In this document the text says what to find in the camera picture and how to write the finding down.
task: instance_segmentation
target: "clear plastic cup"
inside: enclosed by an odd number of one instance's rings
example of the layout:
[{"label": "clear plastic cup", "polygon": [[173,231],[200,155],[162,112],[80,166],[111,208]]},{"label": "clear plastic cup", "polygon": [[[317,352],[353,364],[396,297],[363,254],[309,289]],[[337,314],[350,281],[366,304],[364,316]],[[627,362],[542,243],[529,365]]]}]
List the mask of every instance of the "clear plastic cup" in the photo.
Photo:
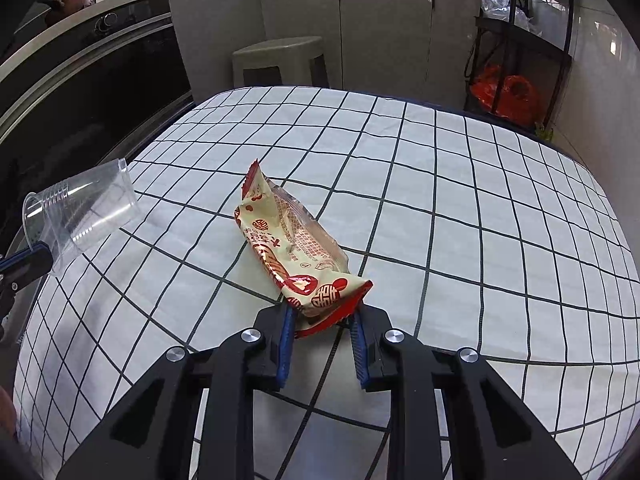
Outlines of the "clear plastic cup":
[{"label": "clear plastic cup", "polygon": [[58,274],[76,257],[140,213],[123,158],[63,180],[22,204],[22,227],[30,248],[45,242]]}]

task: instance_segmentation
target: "plastic stool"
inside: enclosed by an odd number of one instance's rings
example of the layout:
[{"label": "plastic stool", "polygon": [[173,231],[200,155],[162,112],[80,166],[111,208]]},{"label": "plastic stool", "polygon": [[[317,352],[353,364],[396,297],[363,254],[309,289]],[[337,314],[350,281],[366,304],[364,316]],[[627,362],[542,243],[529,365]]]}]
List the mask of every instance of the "plastic stool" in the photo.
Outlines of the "plastic stool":
[{"label": "plastic stool", "polygon": [[232,54],[234,86],[328,88],[322,38],[281,38],[252,44]]}]

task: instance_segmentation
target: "food packaging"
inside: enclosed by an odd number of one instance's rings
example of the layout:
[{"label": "food packaging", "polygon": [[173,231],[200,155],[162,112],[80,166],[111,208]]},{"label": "food packaging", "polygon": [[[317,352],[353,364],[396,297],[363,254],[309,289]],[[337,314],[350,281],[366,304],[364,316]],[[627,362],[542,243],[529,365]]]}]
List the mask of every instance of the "food packaging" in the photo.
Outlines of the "food packaging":
[{"label": "food packaging", "polygon": [[262,174],[257,160],[246,175],[234,217],[282,295],[302,314],[296,337],[352,314],[372,287],[349,272],[336,241],[298,200]]}]

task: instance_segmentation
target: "small plant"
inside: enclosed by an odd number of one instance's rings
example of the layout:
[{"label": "small plant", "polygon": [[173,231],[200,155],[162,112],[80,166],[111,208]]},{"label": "small plant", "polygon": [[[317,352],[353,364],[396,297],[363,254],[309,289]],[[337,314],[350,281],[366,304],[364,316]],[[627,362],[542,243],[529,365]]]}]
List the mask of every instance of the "small plant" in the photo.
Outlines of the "small plant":
[{"label": "small plant", "polygon": [[542,123],[536,123],[536,136],[539,139],[551,142],[554,138],[554,129],[551,127],[545,128]]}]

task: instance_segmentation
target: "table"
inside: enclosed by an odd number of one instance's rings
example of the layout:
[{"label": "table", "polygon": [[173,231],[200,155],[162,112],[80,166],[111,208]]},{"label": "table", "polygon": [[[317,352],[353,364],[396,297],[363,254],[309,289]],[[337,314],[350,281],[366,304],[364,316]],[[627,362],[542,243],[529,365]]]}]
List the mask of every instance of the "table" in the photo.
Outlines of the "table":
[{"label": "table", "polygon": [[[216,95],[167,128],[130,165],[143,217],[45,284],[14,393],[45,478],[167,348],[219,345],[277,300],[233,220],[256,158],[395,327],[481,351],[585,478],[612,462],[640,418],[640,289],[589,171],[461,115],[274,87]],[[388,407],[360,390],[345,329],[297,340],[281,394],[255,394],[256,478],[383,479]]]}]

